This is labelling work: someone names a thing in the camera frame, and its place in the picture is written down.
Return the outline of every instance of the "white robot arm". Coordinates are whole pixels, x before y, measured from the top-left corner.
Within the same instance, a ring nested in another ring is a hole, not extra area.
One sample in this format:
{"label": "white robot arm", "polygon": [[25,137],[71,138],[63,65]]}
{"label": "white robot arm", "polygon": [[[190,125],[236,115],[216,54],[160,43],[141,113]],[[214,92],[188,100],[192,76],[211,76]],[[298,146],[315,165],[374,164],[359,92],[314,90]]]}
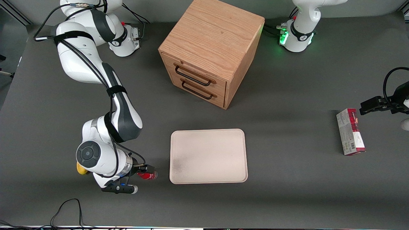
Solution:
{"label": "white robot arm", "polygon": [[[100,9],[106,12],[122,4],[122,0],[104,2],[105,7]],[[62,5],[69,3],[72,2],[61,0]],[[84,9],[98,5],[98,1],[75,4],[83,4],[80,7]],[[131,153],[116,148],[118,145],[131,151],[119,143],[137,138],[142,129],[142,120],[113,68],[100,59],[97,46],[109,42],[110,49],[116,55],[128,56],[139,48],[138,30],[123,26],[112,13],[105,14],[95,7],[90,8],[79,12],[81,8],[71,5],[63,7],[64,14],[74,15],[58,25],[55,36],[47,38],[54,40],[61,65],[69,77],[76,81],[103,84],[111,99],[110,112],[83,125],[83,140],[76,151],[77,164],[80,169],[93,173],[102,191],[133,194],[137,192],[137,187],[124,183],[122,179],[128,179],[133,174],[143,179],[155,179],[157,174],[155,168],[146,165],[142,157],[143,163],[139,163],[131,157]]]}
{"label": "white robot arm", "polygon": [[283,29],[279,44],[291,52],[301,52],[311,43],[314,29],[321,19],[318,7],[333,6],[348,0],[292,0],[299,9],[296,20],[290,19],[282,23]]}

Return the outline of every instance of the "green led light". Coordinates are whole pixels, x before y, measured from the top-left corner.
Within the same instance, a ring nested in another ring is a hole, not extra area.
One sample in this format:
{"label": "green led light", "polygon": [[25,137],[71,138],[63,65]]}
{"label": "green led light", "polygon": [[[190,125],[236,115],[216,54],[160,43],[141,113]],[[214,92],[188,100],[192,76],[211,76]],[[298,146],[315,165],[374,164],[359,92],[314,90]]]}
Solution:
{"label": "green led light", "polygon": [[310,41],[308,42],[308,44],[311,44],[311,41],[312,41],[312,37],[314,36],[314,33],[312,33],[311,34],[311,38],[310,38]]}
{"label": "green led light", "polygon": [[280,43],[281,43],[282,45],[284,45],[285,42],[287,41],[287,37],[288,37],[288,32],[287,32],[287,31],[286,31],[284,34],[281,35],[281,37],[280,37]]}

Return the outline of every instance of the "black strap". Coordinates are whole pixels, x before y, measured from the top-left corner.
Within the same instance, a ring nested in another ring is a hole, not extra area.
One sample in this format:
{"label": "black strap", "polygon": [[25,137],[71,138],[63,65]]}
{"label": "black strap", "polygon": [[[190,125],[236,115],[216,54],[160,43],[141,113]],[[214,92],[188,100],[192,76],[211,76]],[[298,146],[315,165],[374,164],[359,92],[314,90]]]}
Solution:
{"label": "black strap", "polygon": [[122,42],[125,41],[127,35],[128,35],[128,30],[126,28],[124,28],[124,32],[122,33],[122,35],[120,37],[118,37],[117,39],[114,39],[114,40],[110,41],[110,43],[113,46],[120,46],[120,45],[122,45]]}
{"label": "black strap", "polygon": [[111,123],[109,112],[105,114],[103,120],[105,122],[106,129],[108,130],[109,134],[111,134],[112,138],[118,143],[124,142],[124,140],[119,135],[118,131],[115,129],[114,125]]}
{"label": "black strap", "polygon": [[86,37],[91,39],[94,43],[94,39],[92,38],[92,36],[84,31],[78,31],[78,30],[74,30],[74,31],[68,31],[65,32],[63,34],[57,35],[54,37],[54,43],[55,45],[58,45],[58,43],[60,43],[62,40],[67,39],[67,38],[78,38],[78,37]]}
{"label": "black strap", "polygon": [[112,95],[114,95],[117,92],[124,92],[124,93],[128,94],[126,89],[123,86],[120,86],[120,85],[113,86],[113,87],[107,89],[106,92],[108,93],[109,97],[112,97]]}
{"label": "black strap", "polygon": [[294,22],[291,23],[290,29],[291,29],[292,34],[297,37],[297,40],[298,40],[298,41],[305,41],[305,40],[307,40],[307,39],[311,36],[311,34],[314,32],[314,31],[311,31],[311,32],[308,33],[308,34],[303,34],[303,33],[301,33],[301,32],[298,32],[298,31],[295,29],[295,27],[294,27]]}

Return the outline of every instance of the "wooden drawer cabinet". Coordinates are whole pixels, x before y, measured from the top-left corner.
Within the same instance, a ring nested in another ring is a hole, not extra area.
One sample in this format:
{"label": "wooden drawer cabinet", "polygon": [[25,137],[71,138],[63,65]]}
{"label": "wooden drawer cabinet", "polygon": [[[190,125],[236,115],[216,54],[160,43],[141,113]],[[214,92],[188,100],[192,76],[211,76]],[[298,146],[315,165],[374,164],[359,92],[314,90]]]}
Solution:
{"label": "wooden drawer cabinet", "polygon": [[263,17],[218,0],[194,0],[159,47],[172,83],[227,109],[263,25]]}

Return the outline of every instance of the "gray wall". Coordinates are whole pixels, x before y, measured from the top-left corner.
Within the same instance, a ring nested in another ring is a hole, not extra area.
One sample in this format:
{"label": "gray wall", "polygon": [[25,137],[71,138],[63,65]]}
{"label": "gray wall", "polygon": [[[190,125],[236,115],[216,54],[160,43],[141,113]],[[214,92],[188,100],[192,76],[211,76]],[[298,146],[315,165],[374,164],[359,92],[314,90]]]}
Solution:
{"label": "gray wall", "polygon": [[[48,13],[59,5],[59,0],[9,0],[36,24],[42,23]],[[261,15],[265,18],[288,16],[294,5],[291,0],[222,0],[223,2]],[[153,22],[177,21],[190,5],[192,0],[124,0],[136,13]],[[347,3],[332,7],[322,7],[322,16],[358,17],[377,16],[395,11],[405,0],[349,0]],[[136,19],[123,8],[115,14],[125,22],[136,22]],[[64,19],[61,11],[50,18],[48,25],[55,25]]]}

